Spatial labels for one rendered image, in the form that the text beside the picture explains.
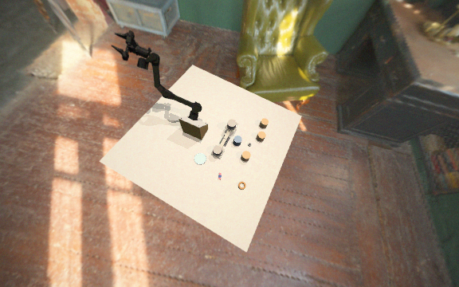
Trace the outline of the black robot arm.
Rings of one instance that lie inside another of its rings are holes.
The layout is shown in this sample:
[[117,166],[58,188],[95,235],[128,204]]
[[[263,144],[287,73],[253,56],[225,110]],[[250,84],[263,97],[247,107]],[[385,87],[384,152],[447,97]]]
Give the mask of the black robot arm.
[[[136,46],[139,44],[135,42],[133,37],[127,36],[126,40],[127,47],[131,50],[137,50]],[[153,67],[153,75],[154,75],[154,86],[159,90],[159,92],[162,94],[164,98],[170,99],[170,100],[176,100],[179,103],[182,103],[184,105],[187,105],[192,108],[192,111],[190,111],[190,115],[188,118],[192,120],[198,120],[198,113],[202,110],[202,106],[200,103],[195,103],[190,102],[188,100],[183,99],[182,97],[176,96],[174,93],[171,91],[165,89],[161,84],[160,84],[160,78],[159,78],[159,62],[160,62],[160,57],[156,53],[151,53],[151,49],[148,48],[140,48],[139,55],[141,58],[138,60],[138,65],[137,67],[141,69],[146,69],[148,70],[148,65],[149,62],[151,62],[152,67]],[[148,57],[149,56],[149,57]],[[146,59],[144,59],[144,58]]]

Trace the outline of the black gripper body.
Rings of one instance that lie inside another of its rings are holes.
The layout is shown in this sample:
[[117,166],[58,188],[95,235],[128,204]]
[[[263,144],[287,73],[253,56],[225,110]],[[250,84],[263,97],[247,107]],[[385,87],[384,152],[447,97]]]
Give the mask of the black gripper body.
[[[133,37],[135,39],[135,35],[132,31],[129,30],[129,34],[128,34],[129,37]],[[140,51],[140,46],[137,45],[136,46],[137,50],[131,50],[131,49],[128,49],[128,46],[126,48],[126,51],[123,51],[123,55],[122,55],[122,58],[124,61],[128,61],[128,58],[129,58],[129,52],[130,53],[135,53],[137,56],[139,55],[139,51]]]

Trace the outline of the brown cylinder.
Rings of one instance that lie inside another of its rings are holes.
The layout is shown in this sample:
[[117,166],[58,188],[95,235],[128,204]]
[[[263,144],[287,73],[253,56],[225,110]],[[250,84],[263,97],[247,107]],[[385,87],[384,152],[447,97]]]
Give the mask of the brown cylinder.
[[267,119],[262,119],[261,122],[260,122],[260,127],[261,128],[266,128],[267,125],[268,125],[269,121]]
[[246,162],[246,161],[249,160],[250,156],[251,156],[251,155],[250,155],[250,153],[249,153],[248,151],[244,151],[244,152],[242,153],[242,155],[241,155],[241,159],[242,159],[243,161]]
[[266,134],[264,132],[259,132],[257,134],[257,140],[260,141],[260,142],[263,141],[265,139],[265,137],[266,137]]

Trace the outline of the grey balance beam with flat pans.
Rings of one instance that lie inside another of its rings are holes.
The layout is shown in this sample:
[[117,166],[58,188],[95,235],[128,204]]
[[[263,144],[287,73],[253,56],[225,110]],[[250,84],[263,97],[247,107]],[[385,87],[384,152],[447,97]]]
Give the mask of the grey balance beam with flat pans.
[[[236,128],[237,128],[237,126],[238,126],[238,123],[236,123]],[[231,132],[235,132],[235,130],[236,130],[236,128],[235,128],[235,129],[229,129],[229,128],[228,128],[228,124],[226,125],[225,128],[228,129],[228,131],[227,131],[227,133],[222,137],[222,140],[221,140],[220,145],[219,145],[221,148],[222,148],[223,146],[226,146],[226,145],[227,145],[227,143],[228,143],[228,141],[229,141],[229,139],[230,139],[229,134],[230,134]],[[220,155],[215,155],[215,154],[214,154],[214,151],[212,151],[211,154],[217,156],[218,158],[221,158],[221,157],[222,157],[222,154],[223,154],[223,152],[224,152],[224,150],[225,150],[225,149],[222,148],[222,153],[221,153]]]

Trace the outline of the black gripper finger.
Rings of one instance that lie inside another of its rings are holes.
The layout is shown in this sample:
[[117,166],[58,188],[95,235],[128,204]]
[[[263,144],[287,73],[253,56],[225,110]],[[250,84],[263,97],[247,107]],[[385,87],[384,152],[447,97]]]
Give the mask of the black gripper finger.
[[118,37],[121,37],[125,40],[127,40],[127,35],[128,35],[128,32],[126,34],[121,34],[121,33],[115,33],[115,35],[117,35]]
[[112,47],[114,49],[116,49],[121,55],[123,55],[123,51],[124,51],[123,49],[119,49],[119,48],[115,47],[114,45],[112,45]]

